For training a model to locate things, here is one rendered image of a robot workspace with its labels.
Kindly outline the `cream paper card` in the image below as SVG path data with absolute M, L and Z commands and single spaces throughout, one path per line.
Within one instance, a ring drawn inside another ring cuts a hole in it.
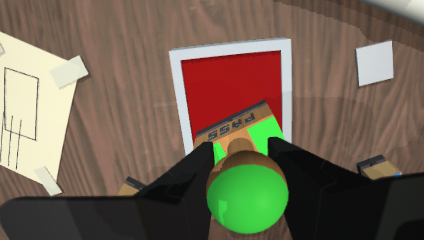
M 0 32 L 0 165 L 41 183 L 52 196 L 80 56 L 62 59 Z

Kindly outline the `pale grey square tile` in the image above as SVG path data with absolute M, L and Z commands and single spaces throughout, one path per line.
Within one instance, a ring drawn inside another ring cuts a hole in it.
M 392 41 L 354 49 L 358 86 L 394 78 Z

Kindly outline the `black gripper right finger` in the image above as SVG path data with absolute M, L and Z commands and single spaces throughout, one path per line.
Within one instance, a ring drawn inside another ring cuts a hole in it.
M 292 240 L 393 240 L 424 219 L 424 172 L 372 180 L 279 137 L 267 138 L 267 157 L 287 181 Z

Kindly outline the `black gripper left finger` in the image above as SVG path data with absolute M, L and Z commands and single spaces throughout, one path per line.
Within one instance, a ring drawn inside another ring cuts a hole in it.
M 214 166 L 213 142 L 203 142 L 136 194 L 17 197 L 0 207 L 0 224 L 10 240 L 208 240 Z

